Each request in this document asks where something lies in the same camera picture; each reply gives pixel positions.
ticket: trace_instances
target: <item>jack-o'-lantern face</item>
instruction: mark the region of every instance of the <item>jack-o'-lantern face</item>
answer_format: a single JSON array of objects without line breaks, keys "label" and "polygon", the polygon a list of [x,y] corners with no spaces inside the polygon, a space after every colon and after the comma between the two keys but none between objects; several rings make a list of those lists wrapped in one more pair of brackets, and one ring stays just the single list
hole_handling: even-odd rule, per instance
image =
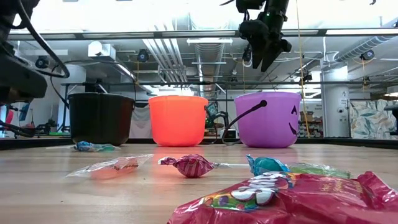
[{"label": "jack-o'-lantern face", "polygon": [[[291,114],[294,114],[295,116],[297,116],[297,108],[296,108],[296,106],[293,107]],[[292,124],[290,122],[289,122],[289,127],[290,127],[290,130],[292,131],[292,134],[296,136],[297,135],[297,131],[292,127]]]}]

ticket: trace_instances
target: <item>candy bag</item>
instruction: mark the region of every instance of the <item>candy bag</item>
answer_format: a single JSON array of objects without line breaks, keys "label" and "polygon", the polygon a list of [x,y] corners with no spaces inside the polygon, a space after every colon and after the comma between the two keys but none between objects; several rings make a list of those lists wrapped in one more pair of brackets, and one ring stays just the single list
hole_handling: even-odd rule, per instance
[{"label": "candy bag", "polygon": [[89,177],[97,180],[112,179],[131,173],[152,156],[152,154],[149,154],[118,157],[75,170],[66,177]]},{"label": "candy bag", "polygon": [[209,162],[203,156],[197,154],[190,154],[179,159],[165,157],[160,159],[158,164],[173,165],[182,175],[188,178],[198,178],[218,168],[248,167],[247,164]]},{"label": "candy bag", "polygon": [[168,224],[397,223],[398,194],[357,179],[268,172],[175,209]]},{"label": "candy bag", "polygon": [[317,174],[324,176],[333,176],[349,179],[351,173],[338,170],[328,165],[316,165],[306,163],[283,164],[278,159],[271,157],[258,157],[253,159],[250,155],[246,156],[251,168],[251,172],[257,176],[269,171],[287,171],[305,174]]},{"label": "candy bag", "polygon": [[120,149],[111,144],[93,144],[86,141],[78,142],[73,148],[79,152],[110,152]]}]

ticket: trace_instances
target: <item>blue candy wrapper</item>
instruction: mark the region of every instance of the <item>blue candy wrapper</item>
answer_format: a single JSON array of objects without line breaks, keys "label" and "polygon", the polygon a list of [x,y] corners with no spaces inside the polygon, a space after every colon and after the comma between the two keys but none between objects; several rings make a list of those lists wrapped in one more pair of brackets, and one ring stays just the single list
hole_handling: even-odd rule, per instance
[{"label": "blue candy wrapper", "polygon": [[271,171],[284,171],[289,172],[289,168],[281,163],[280,160],[271,157],[257,157],[254,159],[250,155],[246,156],[250,165],[250,172],[254,176],[261,175],[265,172]]},{"label": "blue candy wrapper", "polygon": [[115,149],[120,149],[111,144],[93,144],[86,141],[79,142],[73,148],[79,152],[111,152]]}]

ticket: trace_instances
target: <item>bucket handle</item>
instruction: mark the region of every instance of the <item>bucket handle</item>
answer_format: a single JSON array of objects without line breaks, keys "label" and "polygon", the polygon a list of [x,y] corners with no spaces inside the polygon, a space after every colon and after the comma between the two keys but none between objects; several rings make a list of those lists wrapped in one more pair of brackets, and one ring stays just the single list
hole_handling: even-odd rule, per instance
[{"label": "bucket handle", "polygon": [[244,116],[246,116],[246,115],[248,115],[249,113],[252,113],[252,112],[254,112],[254,111],[256,111],[256,110],[258,110],[258,109],[260,109],[260,108],[262,108],[262,107],[265,107],[265,106],[267,106],[267,101],[266,101],[266,100],[261,100],[260,103],[258,103],[257,105],[253,106],[251,109],[245,111],[243,114],[239,115],[237,118],[235,118],[235,119],[234,119],[232,122],[230,122],[229,124],[226,124],[225,130],[224,130],[224,133],[223,133],[223,137],[221,138],[221,140],[223,141],[223,144],[225,144],[225,145],[227,145],[227,146],[233,146],[233,145],[235,145],[235,144],[241,143],[241,142],[242,142],[241,140],[238,140],[238,141],[236,141],[236,142],[226,142],[226,141],[225,141],[225,137],[226,137],[226,134],[227,134],[228,130],[232,127],[232,125],[233,125],[234,123],[236,123],[237,121],[239,121],[239,120],[240,120],[241,118],[243,118]]}]

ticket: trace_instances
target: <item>skittles bag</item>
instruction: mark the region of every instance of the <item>skittles bag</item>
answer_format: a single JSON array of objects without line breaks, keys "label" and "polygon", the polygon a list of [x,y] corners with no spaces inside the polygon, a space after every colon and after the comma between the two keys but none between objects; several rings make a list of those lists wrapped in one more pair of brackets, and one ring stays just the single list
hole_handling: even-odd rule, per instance
[{"label": "skittles bag", "polygon": [[398,194],[357,179],[268,172],[175,209],[168,224],[398,223]]}]

